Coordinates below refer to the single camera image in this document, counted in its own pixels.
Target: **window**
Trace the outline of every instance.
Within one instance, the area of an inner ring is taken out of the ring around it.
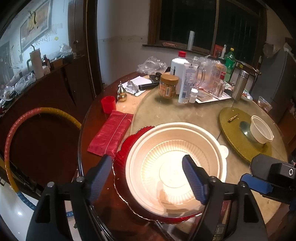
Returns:
[[[257,67],[266,40],[266,9],[256,0],[151,0],[148,44],[175,44],[213,54],[215,44],[234,48],[236,59]]]

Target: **white plastic bowl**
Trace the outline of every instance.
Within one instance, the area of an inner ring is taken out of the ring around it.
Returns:
[[[184,122],[162,124],[136,141],[126,162],[129,190],[142,207],[172,218],[202,210],[182,169],[186,154],[210,176],[225,181],[227,147],[199,126]]]
[[[250,131],[253,137],[261,144],[271,142],[274,139],[271,129],[260,117],[253,115],[251,117]]]

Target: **refrigerator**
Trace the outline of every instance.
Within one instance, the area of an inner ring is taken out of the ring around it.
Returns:
[[[250,94],[255,100],[262,96],[272,105],[268,114],[278,123],[296,90],[296,62],[289,52],[280,49],[273,57],[263,58],[260,71]]]

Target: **gold round tray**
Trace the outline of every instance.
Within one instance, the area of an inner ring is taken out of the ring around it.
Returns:
[[[238,117],[228,122],[236,114],[239,114]],[[243,159],[251,162],[260,153],[272,156],[270,142],[260,144],[252,138],[248,130],[242,131],[242,124],[251,124],[251,116],[246,112],[233,107],[223,108],[219,114],[219,122],[227,141]]]

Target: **framed painting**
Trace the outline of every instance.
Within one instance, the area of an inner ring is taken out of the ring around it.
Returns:
[[[44,1],[35,11],[29,11],[29,17],[20,27],[21,52],[41,36],[50,27],[51,1]]]
[[[222,50],[223,50],[223,47],[222,47],[222,46],[215,44],[213,57],[214,57],[214,58],[219,58],[219,57],[221,57],[221,55],[222,55]]]

